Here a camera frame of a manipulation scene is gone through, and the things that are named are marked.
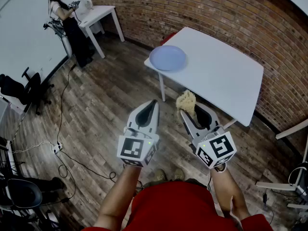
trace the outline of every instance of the shoe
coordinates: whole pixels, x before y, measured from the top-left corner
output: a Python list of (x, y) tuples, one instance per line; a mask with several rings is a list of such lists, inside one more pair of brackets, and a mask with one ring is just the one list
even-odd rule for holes
[(87, 64), (91, 63), (92, 61), (93, 61), (93, 59), (91, 57), (88, 57), (87, 60), (86, 60)]
[(181, 168), (177, 168), (174, 172), (174, 175), (172, 177), (172, 180), (184, 180), (185, 179), (185, 174), (184, 171)]
[(166, 174), (162, 169), (155, 171), (154, 181), (167, 180)]
[(90, 57), (95, 54), (95, 50), (89, 50)]
[(92, 61), (93, 61), (93, 59), (88, 57), (85, 61), (80, 62), (79, 66), (85, 67), (87, 64), (91, 63)]
[(52, 181), (58, 187), (58, 189), (64, 189), (65, 188), (65, 184), (64, 184), (64, 182), (60, 178), (53, 177)]

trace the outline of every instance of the yellow sponge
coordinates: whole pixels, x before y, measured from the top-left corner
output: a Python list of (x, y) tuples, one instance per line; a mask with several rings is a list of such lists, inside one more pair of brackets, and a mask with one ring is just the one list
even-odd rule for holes
[(196, 104), (196, 97), (195, 95), (189, 91), (186, 90), (181, 96), (177, 98), (176, 106), (177, 106), (177, 116), (178, 119), (180, 118), (180, 109), (186, 111), (193, 119), (195, 117), (195, 111), (194, 106)]

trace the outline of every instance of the black and white marker cube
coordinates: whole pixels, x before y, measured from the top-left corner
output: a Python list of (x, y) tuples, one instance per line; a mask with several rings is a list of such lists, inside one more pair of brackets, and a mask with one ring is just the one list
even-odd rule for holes
[(196, 151), (196, 155), (209, 168), (229, 161), (235, 153), (236, 147), (230, 132), (200, 142)]
[(117, 157), (127, 165), (145, 167), (156, 152), (156, 142), (153, 139), (120, 136)]

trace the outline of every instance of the blue plate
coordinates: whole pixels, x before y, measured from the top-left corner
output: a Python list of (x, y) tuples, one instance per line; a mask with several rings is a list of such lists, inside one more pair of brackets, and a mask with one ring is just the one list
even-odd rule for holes
[(151, 52), (150, 62), (159, 70), (176, 71), (186, 65), (186, 55), (179, 47), (163, 45)]

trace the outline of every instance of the black cable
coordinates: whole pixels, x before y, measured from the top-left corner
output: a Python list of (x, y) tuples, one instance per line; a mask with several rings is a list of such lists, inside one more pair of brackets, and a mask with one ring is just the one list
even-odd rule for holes
[(208, 181), (208, 184), (207, 184), (207, 189), (209, 190), (209, 192), (212, 192), (212, 189), (211, 189), (211, 186), (210, 186), (211, 180), (212, 180), (212, 174), (210, 172), (210, 180)]
[(283, 196), (285, 196), (285, 197), (297, 197), (297, 196), (294, 196), (294, 195), (285, 195), (285, 194), (283, 194), (283, 193), (281, 193), (281, 192), (275, 192), (273, 189), (271, 189), (271, 191), (274, 192), (274, 193), (281, 194), (281, 195), (283, 195)]
[(307, 190), (308, 190), (308, 187), (307, 187), (306, 190), (304, 190), (298, 197), (300, 197), (301, 195), (303, 195), (304, 193), (306, 193)]
[(74, 13), (75, 13), (75, 16), (76, 16), (77, 20), (80, 21), (80, 20), (78, 19), (78, 17), (77, 17), (77, 14), (76, 14), (76, 11), (75, 11), (75, 10), (74, 10)]
[(55, 30), (58, 32), (58, 33), (60, 33), (62, 36), (64, 36), (64, 37), (67, 37), (65, 34), (63, 34), (62, 32), (60, 32), (57, 28), (55, 28), (54, 27), (54, 29), (52, 28), (52, 30), (54, 30), (54, 32), (55, 32)]
[[(61, 161), (61, 165), (58, 167), (58, 172), (59, 172), (59, 175), (60, 175), (60, 177), (62, 178), (62, 179), (65, 179), (66, 177), (67, 177), (67, 175), (68, 175), (68, 172), (70, 173), (70, 175), (71, 175), (71, 177), (72, 177), (72, 179), (73, 179), (73, 181), (74, 181), (74, 193), (73, 193), (73, 195), (71, 196), (71, 197), (69, 197), (68, 199), (71, 199), (72, 197), (74, 197), (74, 195), (76, 194), (76, 181), (75, 181), (75, 179), (74, 179), (74, 177), (73, 177), (73, 175), (72, 175), (72, 173), (71, 173), (71, 171), (68, 169), (68, 167), (65, 165), (65, 163), (62, 161), (62, 159), (56, 154), (56, 153), (54, 153), (56, 156), (57, 156), (57, 158)], [(60, 173), (60, 168), (61, 167), (64, 167), (65, 168), (65, 170), (66, 170), (66, 175), (65, 176), (62, 176), (61, 175), (61, 173)]]
[(67, 84), (66, 84), (66, 86), (64, 87), (63, 92), (62, 92), (62, 95), (61, 95), (61, 122), (60, 122), (60, 126), (59, 126), (59, 131), (58, 131), (58, 134), (57, 134), (57, 144), (58, 144), (59, 146), (60, 146), (60, 144), (59, 144), (58, 138), (59, 138), (59, 133), (60, 133), (60, 129), (61, 129), (61, 125), (62, 125), (62, 119), (63, 119), (63, 110), (62, 110), (63, 104), (62, 104), (62, 98), (63, 98), (64, 91), (65, 91), (65, 89), (67, 88), (67, 86), (68, 86), (68, 84), (69, 84), (69, 74), (70, 74), (70, 72), (76, 67), (76, 65), (77, 65), (77, 59), (76, 59), (76, 63), (71, 67), (70, 71), (68, 71), (68, 75), (67, 75)]
[(270, 210), (271, 210), (271, 211), (272, 211), (272, 213), (273, 213), (273, 217), (271, 218), (271, 221), (270, 221), (270, 223), (269, 223), (269, 224), (271, 224), (271, 222), (273, 221), (274, 216), (275, 216), (275, 214), (274, 214), (273, 210), (272, 210), (272, 209), (270, 209)]
[[(61, 199), (60, 201), (58, 201), (58, 202), (54, 202), (54, 203), (50, 203), (50, 204), (44, 204), (44, 205), (39, 205), (39, 206), (45, 206), (45, 205), (55, 205), (55, 204), (58, 204), (58, 203), (67, 203), (72, 197), (74, 197), (75, 196), (75, 194), (76, 194), (76, 188), (77, 188), (77, 186), (76, 186), (76, 181), (75, 181), (75, 179), (74, 179), (74, 177), (73, 177), (73, 175), (72, 175), (72, 172), (68, 169), (68, 167), (65, 165), (65, 163), (62, 161), (62, 159), (56, 154), (56, 152), (54, 151), (54, 154), (57, 156), (57, 158), (61, 161), (61, 165), (58, 167), (58, 173), (59, 173), (59, 175), (60, 175), (60, 177), (62, 178), (62, 179), (65, 179), (66, 177), (67, 177), (67, 175), (68, 175), (68, 172), (70, 173), (70, 175), (71, 175), (71, 177), (72, 177), (72, 179), (73, 179), (73, 181), (74, 181), (74, 193), (72, 194), (72, 196), (70, 196), (69, 198), (64, 198), (64, 199)], [(60, 172), (60, 168), (61, 167), (64, 167), (65, 168), (65, 170), (66, 170), (66, 172), (65, 172), (65, 176), (62, 176), (61, 175), (61, 172)]]
[(68, 154), (66, 154), (64, 151), (60, 150), (60, 152), (64, 153), (68, 158), (70, 158), (71, 160), (75, 161), (76, 163), (82, 165), (82, 166), (85, 167), (87, 170), (91, 171), (92, 173), (94, 173), (94, 174), (96, 174), (96, 175), (98, 175), (98, 176), (101, 176), (101, 177), (103, 177), (103, 178), (105, 178), (105, 179), (107, 179), (107, 180), (111, 180), (112, 182), (115, 183), (115, 181), (114, 181), (113, 179), (116, 177), (116, 173), (115, 173), (114, 171), (110, 172), (109, 177), (100, 175), (100, 174), (96, 173), (95, 171), (93, 171), (92, 169), (90, 169), (90, 168), (88, 168), (87, 166), (85, 166), (84, 164), (82, 164), (82, 163), (78, 162), (77, 160), (71, 158), (71, 157), (70, 157)]
[(136, 187), (137, 190), (142, 190), (143, 189), (143, 184), (140, 180), (138, 180), (138, 182), (140, 183), (140, 187)]

